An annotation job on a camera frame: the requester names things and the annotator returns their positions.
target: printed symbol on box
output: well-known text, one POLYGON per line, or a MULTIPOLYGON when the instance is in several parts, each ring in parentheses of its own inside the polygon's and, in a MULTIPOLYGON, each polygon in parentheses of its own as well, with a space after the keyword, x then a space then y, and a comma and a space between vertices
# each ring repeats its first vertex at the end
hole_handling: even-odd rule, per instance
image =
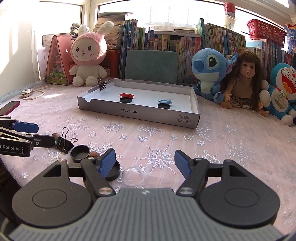
POLYGON ((179 115, 179 122, 184 122, 184 120, 185 120, 185 116, 183 116, 183 115, 179 115))
POLYGON ((186 116, 185 117, 185 123, 190 123, 191 122, 191 117, 189 117, 189 116, 186 116))

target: rabbit face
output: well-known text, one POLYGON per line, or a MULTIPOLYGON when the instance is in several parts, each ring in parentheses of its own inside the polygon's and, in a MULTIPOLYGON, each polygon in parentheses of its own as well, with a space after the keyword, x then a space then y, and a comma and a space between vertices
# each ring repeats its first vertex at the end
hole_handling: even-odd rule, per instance
POLYGON ((99 54, 99 46, 93 39, 77 39, 73 44, 72 55, 78 61, 91 61, 99 54))

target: metal screw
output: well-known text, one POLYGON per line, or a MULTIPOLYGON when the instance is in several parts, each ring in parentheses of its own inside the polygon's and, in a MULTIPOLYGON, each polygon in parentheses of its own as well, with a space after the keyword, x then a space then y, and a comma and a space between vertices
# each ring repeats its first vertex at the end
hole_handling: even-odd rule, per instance
POLYGON ((179 193, 183 195, 189 195, 193 193, 193 189, 188 187, 180 188, 179 193))
POLYGON ((100 188, 99 189, 99 193, 101 195, 110 195, 112 193, 112 189, 111 188, 100 188))

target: rabbit plush toy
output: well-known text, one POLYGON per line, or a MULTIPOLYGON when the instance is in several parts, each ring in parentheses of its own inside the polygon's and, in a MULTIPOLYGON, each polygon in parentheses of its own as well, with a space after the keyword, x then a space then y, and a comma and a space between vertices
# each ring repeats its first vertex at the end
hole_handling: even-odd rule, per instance
POLYGON ((70 75, 76 75, 73 79, 74 86, 96 86, 98 78, 107 76, 106 70, 99 64, 107 52, 104 36, 113 27, 114 23, 111 21, 105 22, 96 33, 87 32, 86 25, 79 27, 78 38, 71 46, 71 57, 76 65, 69 72, 70 75))

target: pink tablecloth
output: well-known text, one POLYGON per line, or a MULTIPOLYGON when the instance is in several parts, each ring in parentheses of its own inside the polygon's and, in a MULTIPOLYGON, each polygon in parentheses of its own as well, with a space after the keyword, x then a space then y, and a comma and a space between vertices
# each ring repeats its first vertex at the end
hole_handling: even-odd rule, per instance
MULTIPOLYGON (((230 158, 270 186, 281 199, 275 226, 283 233, 296 226, 296 128, 275 117, 264 118, 250 110, 222 109, 214 102, 198 98, 201 118, 197 129, 181 128, 79 110, 77 96, 88 87, 49 85, 46 94, 21 105, 10 115, 39 125, 40 134, 61 133, 75 144, 86 144, 99 153, 114 148, 124 170, 138 166, 144 172, 139 188, 171 187, 184 181, 174 164, 181 149, 190 157, 204 157, 212 163, 230 158)), ((7 169, 23 186, 58 158, 66 158, 53 148, 34 148, 28 158, 1 156, 7 169)), ((217 181, 212 178, 209 183, 217 181)), ((116 191, 124 186, 112 182, 116 191)))

